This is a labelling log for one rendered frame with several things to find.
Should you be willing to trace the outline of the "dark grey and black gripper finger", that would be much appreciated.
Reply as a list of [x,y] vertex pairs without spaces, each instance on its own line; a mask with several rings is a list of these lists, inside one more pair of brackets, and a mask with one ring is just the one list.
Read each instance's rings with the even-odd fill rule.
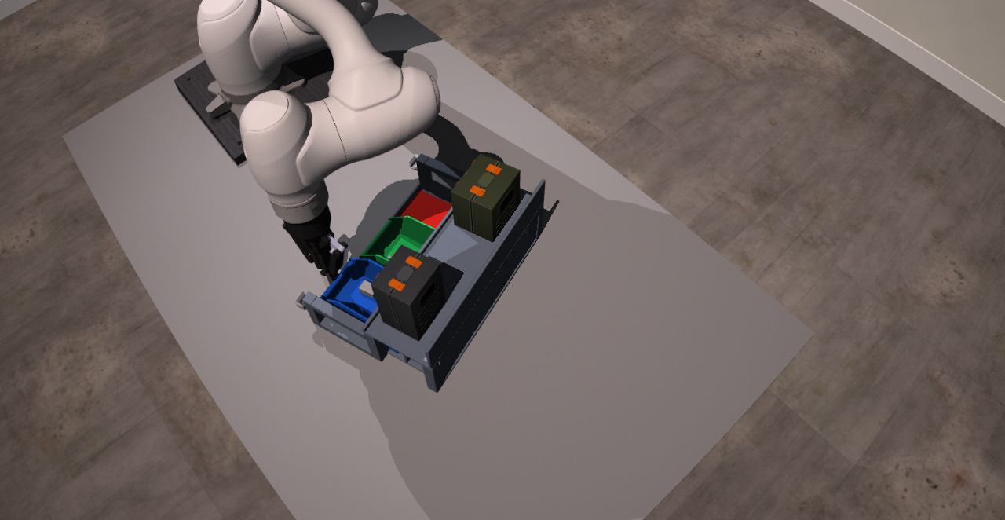
[[[281,226],[286,228],[287,231],[286,224],[283,223],[283,225]],[[315,251],[313,251],[311,244],[309,244],[308,240],[297,240],[297,238],[293,237],[292,235],[291,237],[292,240],[294,240],[294,242],[298,245],[299,249],[301,249],[301,254],[304,254],[305,258],[308,259],[309,263],[315,262],[315,265],[317,269],[319,269],[319,272],[322,272],[322,266],[320,265],[320,259],[317,259],[317,254],[315,254]],[[308,248],[309,250],[306,248]],[[324,280],[324,276],[322,276],[322,279],[324,282],[324,287],[328,288],[329,285],[327,285],[327,282]]]
[[[344,259],[344,254],[342,254],[342,252],[347,249],[348,244],[347,242],[334,240],[330,233],[327,235],[327,238],[329,238],[331,243],[329,244],[329,247],[325,247],[324,249],[319,248],[316,240],[309,240],[309,244],[312,245],[313,251],[316,252],[317,258],[320,259],[320,265],[322,266],[322,272],[320,272],[320,274],[324,276],[324,280],[327,282],[327,285],[330,285],[331,281],[336,279],[338,271],[340,270],[340,267],[342,267],[342,259]],[[340,254],[342,255],[340,256]]]

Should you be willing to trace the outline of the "blue bin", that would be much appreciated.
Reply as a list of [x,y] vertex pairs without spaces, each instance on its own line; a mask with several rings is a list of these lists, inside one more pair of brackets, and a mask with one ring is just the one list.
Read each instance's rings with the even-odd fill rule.
[[377,304],[374,298],[362,294],[359,287],[364,280],[372,283],[382,269],[374,259],[350,258],[320,298],[365,323]]

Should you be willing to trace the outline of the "black case with orange latches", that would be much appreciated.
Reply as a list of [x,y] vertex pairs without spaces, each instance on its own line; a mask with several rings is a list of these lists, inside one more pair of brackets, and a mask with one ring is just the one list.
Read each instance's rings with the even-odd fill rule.
[[382,322],[417,341],[446,304],[440,263],[402,244],[371,285]]

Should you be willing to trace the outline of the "black metal shelf rack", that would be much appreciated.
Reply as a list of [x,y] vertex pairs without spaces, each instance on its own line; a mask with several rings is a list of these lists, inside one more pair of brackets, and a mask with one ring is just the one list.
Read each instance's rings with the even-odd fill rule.
[[301,291],[295,304],[317,326],[374,359],[382,362],[390,354],[422,371],[428,388],[438,394],[541,236],[546,180],[532,195],[520,191],[520,204],[491,242],[455,225],[452,188],[432,180],[432,172],[453,182],[466,172],[423,154],[413,155],[409,163],[418,171],[419,183],[392,217],[412,216],[435,228],[418,254],[440,263],[446,299],[423,337],[417,341],[382,322],[377,306],[364,323],[312,292]]

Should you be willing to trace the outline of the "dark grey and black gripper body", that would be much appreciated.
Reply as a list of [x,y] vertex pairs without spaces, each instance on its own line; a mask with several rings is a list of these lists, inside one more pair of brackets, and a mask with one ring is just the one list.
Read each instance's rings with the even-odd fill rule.
[[297,240],[316,240],[319,248],[325,248],[331,242],[327,235],[331,234],[334,238],[334,233],[331,232],[331,212],[329,210],[329,205],[324,208],[322,213],[313,219],[311,222],[305,222],[301,224],[290,224],[284,222],[287,227],[287,231]]

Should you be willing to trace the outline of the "olive green tool case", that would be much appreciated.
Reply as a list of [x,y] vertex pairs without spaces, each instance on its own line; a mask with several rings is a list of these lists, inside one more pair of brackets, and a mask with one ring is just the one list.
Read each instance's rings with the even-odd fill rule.
[[450,191],[455,225],[493,242],[520,204],[520,176],[480,154]]

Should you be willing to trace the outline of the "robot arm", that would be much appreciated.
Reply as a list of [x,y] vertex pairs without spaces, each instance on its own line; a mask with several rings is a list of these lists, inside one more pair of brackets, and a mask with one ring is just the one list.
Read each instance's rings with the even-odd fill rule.
[[[398,67],[367,37],[363,26],[378,5],[378,0],[203,0],[199,5],[199,46],[216,79],[208,86],[216,98],[206,112],[211,118],[228,111],[236,115],[249,169],[285,222],[311,222],[329,202],[325,177],[408,143],[440,113],[439,88],[430,73]],[[284,62],[327,45],[334,61],[329,97],[303,104],[291,94],[306,86],[305,79]]]

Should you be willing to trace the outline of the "green bin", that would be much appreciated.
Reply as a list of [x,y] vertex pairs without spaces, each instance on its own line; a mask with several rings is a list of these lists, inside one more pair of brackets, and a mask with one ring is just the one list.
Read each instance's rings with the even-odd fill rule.
[[361,254],[363,259],[374,259],[378,265],[385,266],[395,251],[404,245],[414,251],[419,251],[435,228],[418,222],[413,217],[390,217],[372,242]]

